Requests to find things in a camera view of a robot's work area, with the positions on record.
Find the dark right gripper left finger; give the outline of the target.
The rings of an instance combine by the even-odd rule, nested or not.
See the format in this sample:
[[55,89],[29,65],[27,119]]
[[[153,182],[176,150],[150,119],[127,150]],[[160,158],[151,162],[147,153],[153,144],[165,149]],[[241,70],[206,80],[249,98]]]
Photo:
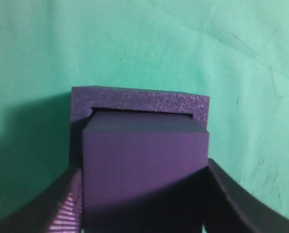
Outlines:
[[70,166],[40,195],[0,220],[0,233],[80,233],[82,171]]

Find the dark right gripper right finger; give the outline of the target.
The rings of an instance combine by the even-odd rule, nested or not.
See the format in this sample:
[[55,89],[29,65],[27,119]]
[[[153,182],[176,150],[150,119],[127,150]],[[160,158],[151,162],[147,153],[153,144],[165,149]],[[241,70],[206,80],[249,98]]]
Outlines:
[[213,159],[208,162],[206,211],[208,233],[289,233],[289,219],[252,196]]

